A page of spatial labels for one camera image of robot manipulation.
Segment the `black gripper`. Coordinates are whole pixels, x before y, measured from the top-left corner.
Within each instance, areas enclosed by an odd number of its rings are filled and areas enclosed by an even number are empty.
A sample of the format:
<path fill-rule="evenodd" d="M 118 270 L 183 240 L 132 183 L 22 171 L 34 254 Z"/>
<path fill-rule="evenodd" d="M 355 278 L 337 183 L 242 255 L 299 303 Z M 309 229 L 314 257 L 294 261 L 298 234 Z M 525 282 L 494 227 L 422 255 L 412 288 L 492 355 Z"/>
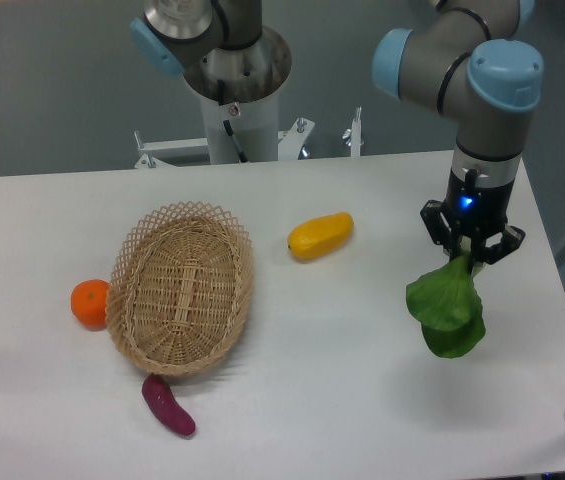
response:
<path fill-rule="evenodd" d="M 526 237 L 524 230 L 506 225 L 512 190 L 513 182 L 495 188 L 475 185 L 467 190 L 464 180 L 451 172 L 444 201 L 427 201 L 420 217 L 432 242 L 441 246 L 450 259 L 461 254 L 460 234 L 472 238 L 471 272 L 474 273 L 518 250 Z M 488 246 L 487 239 L 499 233 L 499 241 Z"/>

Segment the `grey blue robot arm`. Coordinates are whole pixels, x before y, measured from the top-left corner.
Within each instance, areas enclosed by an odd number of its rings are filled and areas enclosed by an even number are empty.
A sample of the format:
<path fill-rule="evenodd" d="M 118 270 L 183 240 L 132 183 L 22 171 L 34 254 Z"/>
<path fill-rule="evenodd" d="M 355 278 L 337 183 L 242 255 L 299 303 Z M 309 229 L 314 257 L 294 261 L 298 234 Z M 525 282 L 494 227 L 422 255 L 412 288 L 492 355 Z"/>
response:
<path fill-rule="evenodd" d="M 544 62 L 514 37 L 530 1 L 438 1 L 426 32 L 393 29 L 372 57 L 374 85 L 457 126 L 446 196 L 421 211 L 432 241 L 469 271 L 517 250 L 507 207 L 542 88 Z M 130 25 L 144 58 L 198 96 L 215 164 L 294 159 L 278 135 L 278 95 L 291 70 L 284 39 L 258 1 L 148 1 Z"/>

